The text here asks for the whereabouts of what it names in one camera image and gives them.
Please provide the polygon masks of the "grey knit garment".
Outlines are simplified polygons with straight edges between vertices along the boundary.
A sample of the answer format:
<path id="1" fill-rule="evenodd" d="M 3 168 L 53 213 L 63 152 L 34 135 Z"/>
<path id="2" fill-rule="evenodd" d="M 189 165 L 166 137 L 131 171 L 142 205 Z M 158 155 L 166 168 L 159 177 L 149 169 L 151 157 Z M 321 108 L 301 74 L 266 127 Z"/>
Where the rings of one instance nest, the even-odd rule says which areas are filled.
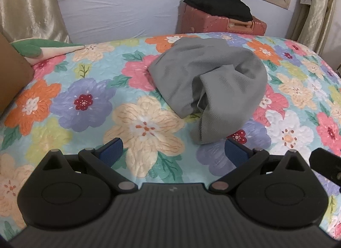
<path id="1" fill-rule="evenodd" d="M 268 81 L 255 53 L 213 38 L 178 40 L 148 71 L 180 118 L 201 115 L 191 131 L 197 144 L 217 142 L 241 129 L 258 108 Z"/>

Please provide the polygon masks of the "floral quilted bedspread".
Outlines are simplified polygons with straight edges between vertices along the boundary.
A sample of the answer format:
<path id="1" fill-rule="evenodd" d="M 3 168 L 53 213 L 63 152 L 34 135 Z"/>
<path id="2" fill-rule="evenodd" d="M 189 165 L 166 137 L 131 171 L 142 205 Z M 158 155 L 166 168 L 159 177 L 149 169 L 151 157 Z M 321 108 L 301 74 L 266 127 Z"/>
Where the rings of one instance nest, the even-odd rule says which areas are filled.
<path id="1" fill-rule="evenodd" d="M 51 149 L 75 154 L 119 137 L 113 168 L 136 184 L 209 184 L 234 165 L 224 141 L 196 145 L 190 131 L 200 115 L 177 117 L 147 71 L 181 35 L 87 45 L 34 66 L 33 81 L 1 118 L 1 235 L 10 240 L 25 223 L 17 195 Z M 308 158 L 322 147 L 340 154 L 340 78 L 306 46 L 282 38 L 216 32 L 253 51 L 268 73 L 265 95 L 230 138 L 272 154 L 296 149 Z"/>

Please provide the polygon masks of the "brown cardboard box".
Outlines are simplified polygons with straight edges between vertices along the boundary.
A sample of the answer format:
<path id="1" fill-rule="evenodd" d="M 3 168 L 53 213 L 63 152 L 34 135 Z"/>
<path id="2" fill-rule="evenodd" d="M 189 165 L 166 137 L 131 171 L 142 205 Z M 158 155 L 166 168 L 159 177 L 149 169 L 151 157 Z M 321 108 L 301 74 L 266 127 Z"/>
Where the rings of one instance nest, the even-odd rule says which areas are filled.
<path id="1" fill-rule="evenodd" d="M 1 115 L 16 95 L 33 79 L 33 68 L 1 34 L 0 40 Z"/>

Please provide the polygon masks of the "green and white pillow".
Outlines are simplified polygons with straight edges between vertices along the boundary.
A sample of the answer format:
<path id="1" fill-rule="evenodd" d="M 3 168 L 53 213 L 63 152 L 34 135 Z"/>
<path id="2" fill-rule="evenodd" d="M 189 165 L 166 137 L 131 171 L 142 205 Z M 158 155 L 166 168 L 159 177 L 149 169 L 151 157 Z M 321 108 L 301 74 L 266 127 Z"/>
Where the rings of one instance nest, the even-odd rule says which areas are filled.
<path id="1" fill-rule="evenodd" d="M 42 61 L 85 48 L 85 45 L 40 38 L 21 39 L 10 44 L 32 66 Z"/>

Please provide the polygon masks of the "beige satin curtain right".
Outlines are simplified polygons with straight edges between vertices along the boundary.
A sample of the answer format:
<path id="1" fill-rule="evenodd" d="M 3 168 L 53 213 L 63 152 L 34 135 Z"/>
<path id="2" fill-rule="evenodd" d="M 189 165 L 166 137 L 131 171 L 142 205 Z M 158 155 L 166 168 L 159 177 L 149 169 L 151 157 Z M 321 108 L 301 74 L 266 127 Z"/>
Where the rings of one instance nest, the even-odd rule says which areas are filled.
<path id="1" fill-rule="evenodd" d="M 321 54 L 329 34 L 336 0 L 301 0 L 290 39 Z"/>

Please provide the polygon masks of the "beige satin curtain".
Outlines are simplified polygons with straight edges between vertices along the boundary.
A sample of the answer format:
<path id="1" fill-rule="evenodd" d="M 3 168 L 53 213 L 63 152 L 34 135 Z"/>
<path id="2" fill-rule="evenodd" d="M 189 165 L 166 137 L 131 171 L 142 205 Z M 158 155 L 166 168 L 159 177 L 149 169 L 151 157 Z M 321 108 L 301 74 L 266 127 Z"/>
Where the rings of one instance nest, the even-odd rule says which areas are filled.
<path id="1" fill-rule="evenodd" d="M 1 34 L 8 42 L 26 38 L 71 41 L 57 0 L 1 0 Z"/>
<path id="2" fill-rule="evenodd" d="M 336 0 L 301 0 L 290 39 L 321 54 L 329 34 Z"/>

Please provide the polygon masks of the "black folded garment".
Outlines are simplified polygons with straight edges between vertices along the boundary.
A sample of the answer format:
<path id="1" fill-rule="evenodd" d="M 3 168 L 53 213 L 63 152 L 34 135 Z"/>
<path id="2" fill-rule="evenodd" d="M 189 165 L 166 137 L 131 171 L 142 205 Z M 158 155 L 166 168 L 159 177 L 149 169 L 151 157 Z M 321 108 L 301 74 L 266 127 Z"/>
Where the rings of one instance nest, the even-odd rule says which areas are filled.
<path id="1" fill-rule="evenodd" d="M 184 0 L 184 2 L 212 16 L 227 17 L 242 22 L 253 20 L 250 8 L 241 0 Z"/>

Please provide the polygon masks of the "beige satin curtain left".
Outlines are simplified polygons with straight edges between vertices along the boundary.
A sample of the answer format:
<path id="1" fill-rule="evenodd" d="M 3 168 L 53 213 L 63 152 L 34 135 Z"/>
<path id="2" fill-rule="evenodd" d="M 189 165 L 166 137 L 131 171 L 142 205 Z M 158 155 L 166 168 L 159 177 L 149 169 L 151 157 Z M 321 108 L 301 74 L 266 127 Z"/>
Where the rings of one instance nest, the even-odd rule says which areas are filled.
<path id="1" fill-rule="evenodd" d="M 8 42 L 26 38 L 71 41 L 57 0 L 1 0 L 1 34 Z"/>

